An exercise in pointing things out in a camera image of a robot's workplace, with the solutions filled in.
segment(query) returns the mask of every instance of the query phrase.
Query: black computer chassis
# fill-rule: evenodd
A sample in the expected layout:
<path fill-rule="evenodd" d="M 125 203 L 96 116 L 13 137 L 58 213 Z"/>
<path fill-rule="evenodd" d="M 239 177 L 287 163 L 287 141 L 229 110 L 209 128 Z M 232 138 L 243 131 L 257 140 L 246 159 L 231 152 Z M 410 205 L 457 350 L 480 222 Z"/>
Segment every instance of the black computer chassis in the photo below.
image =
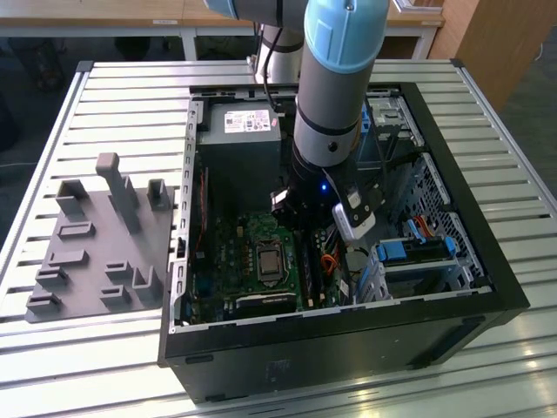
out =
<path fill-rule="evenodd" d="M 218 88 L 260 90 L 255 85 L 207 89 Z M 194 402 L 224 401 L 440 364 L 488 328 L 508 323 L 529 307 L 417 86 L 370 84 L 370 88 L 395 88 L 404 96 L 451 197 L 452 210 L 460 216 L 493 291 L 169 334 L 169 276 L 158 365 L 172 369 Z"/>

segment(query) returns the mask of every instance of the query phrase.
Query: slotted metal table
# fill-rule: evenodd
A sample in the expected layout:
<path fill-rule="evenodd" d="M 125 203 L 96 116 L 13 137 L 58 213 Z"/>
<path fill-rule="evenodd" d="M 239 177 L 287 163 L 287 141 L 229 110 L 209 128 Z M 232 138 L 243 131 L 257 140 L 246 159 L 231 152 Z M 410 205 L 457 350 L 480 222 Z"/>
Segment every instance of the slotted metal table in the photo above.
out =
<path fill-rule="evenodd" d="M 95 160 L 100 152 L 117 152 L 120 170 L 136 187 L 157 177 L 179 193 L 188 86 L 252 82 L 247 66 L 236 61 L 80 69 L 0 253 L 2 417 L 457 418 L 557 411 L 557 205 L 466 70 L 448 61 L 379 61 L 372 81 L 418 84 L 532 307 L 447 363 L 195 406 L 172 371 L 155 364 L 160 310 L 26 323 L 61 179 L 105 188 L 94 175 Z"/>

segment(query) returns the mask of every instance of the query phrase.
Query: power supply label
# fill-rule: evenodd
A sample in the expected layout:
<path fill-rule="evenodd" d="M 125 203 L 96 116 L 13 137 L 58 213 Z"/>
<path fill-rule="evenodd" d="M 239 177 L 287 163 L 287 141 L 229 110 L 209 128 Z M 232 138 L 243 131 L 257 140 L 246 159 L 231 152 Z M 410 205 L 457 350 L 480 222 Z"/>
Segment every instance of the power supply label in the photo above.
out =
<path fill-rule="evenodd" d="M 262 132 L 271 130 L 269 111 L 228 111 L 225 133 Z"/>

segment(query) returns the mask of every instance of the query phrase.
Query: cpu socket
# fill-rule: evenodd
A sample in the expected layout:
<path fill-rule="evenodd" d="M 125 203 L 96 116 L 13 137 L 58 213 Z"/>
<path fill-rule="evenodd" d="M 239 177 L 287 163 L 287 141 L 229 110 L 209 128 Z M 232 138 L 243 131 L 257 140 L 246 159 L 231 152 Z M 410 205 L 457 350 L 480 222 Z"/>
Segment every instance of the cpu socket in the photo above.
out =
<path fill-rule="evenodd" d="M 258 280 L 275 287 L 285 277 L 282 244 L 279 240 L 259 241 L 257 244 Z"/>

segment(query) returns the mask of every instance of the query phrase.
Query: open computer tower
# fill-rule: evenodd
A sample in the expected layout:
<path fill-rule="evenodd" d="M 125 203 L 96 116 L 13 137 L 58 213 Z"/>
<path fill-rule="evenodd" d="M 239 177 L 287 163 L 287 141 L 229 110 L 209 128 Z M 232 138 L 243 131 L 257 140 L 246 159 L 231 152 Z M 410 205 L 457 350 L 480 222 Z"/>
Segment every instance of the open computer tower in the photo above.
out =
<path fill-rule="evenodd" d="M 195 402 L 439 364 L 528 307 L 415 84 L 369 85 L 353 157 L 384 202 L 361 242 L 278 226 L 297 86 L 272 89 L 281 114 L 256 85 L 191 88 L 159 365 Z"/>

